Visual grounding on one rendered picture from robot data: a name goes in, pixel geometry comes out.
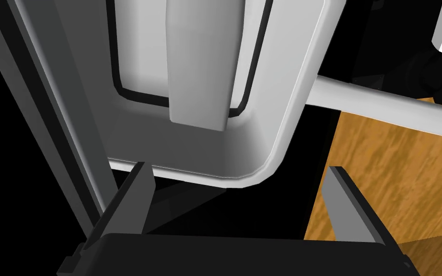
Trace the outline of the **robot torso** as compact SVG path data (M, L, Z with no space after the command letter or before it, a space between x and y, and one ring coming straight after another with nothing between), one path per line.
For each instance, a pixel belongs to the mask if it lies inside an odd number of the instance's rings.
M0 0L0 70L86 235L111 170L245 188L307 105L442 136L442 107L318 76L345 0Z

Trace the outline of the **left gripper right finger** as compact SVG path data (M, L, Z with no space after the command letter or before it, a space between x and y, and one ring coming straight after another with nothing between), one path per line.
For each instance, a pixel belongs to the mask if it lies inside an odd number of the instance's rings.
M337 241L397 245L343 167L328 167L321 193Z

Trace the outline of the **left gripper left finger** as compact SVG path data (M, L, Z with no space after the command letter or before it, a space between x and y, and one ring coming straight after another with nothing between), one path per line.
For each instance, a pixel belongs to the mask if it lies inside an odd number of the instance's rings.
M151 164L136 163L95 225L86 247L109 233L141 234L155 188Z

